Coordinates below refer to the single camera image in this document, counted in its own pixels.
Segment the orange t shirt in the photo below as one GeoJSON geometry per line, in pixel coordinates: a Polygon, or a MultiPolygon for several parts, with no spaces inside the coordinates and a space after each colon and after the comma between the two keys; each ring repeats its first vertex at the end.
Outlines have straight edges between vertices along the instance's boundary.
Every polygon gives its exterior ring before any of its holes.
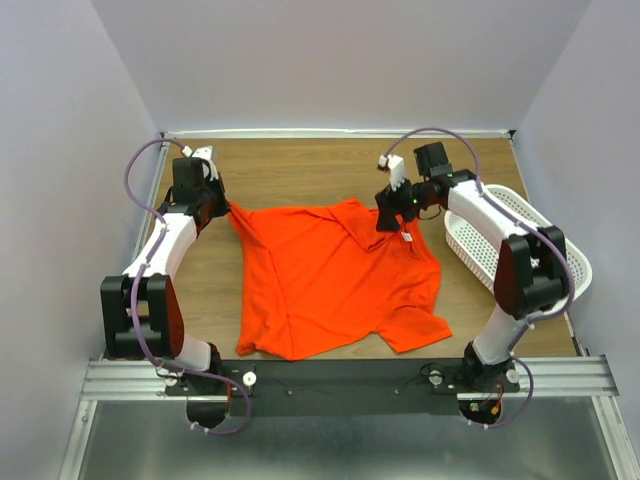
{"type": "Polygon", "coordinates": [[[229,221],[243,256],[239,355],[302,360],[370,334],[396,353],[452,335],[435,313],[441,266],[412,221],[376,229],[356,199],[248,210],[229,221]]]}

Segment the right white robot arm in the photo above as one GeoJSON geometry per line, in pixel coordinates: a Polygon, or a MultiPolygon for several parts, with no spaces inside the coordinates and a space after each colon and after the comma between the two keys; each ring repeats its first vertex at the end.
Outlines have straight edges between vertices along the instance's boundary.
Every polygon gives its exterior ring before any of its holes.
{"type": "Polygon", "coordinates": [[[504,374],[525,331],[571,304],[575,286],[566,259],[564,233],[542,227],[499,204],[478,172],[456,170],[440,142],[415,149],[422,179],[409,180],[402,157],[387,152],[378,169],[388,185],[375,196],[376,228],[397,232],[402,221],[437,205],[471,224],[498,254],[493,280],[496,306],[483,331],[465,348],[460,379],[480,392],[504,374]]]}

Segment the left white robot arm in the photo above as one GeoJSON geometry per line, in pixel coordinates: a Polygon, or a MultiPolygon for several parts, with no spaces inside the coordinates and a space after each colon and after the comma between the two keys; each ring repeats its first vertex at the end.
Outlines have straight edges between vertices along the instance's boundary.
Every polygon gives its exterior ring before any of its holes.
{"type": "Polygon", "coordinates": [[[220,353],[186,333],[174,279],[202,230],[227,215],[230,204],[211,146],[175,159],[172,175],[141,252],[121,275],[101,283],[106,350],[111,358],[147,358],[167,370],[188,370],[188,384],[209,395],[221,385],[220,353]]]}

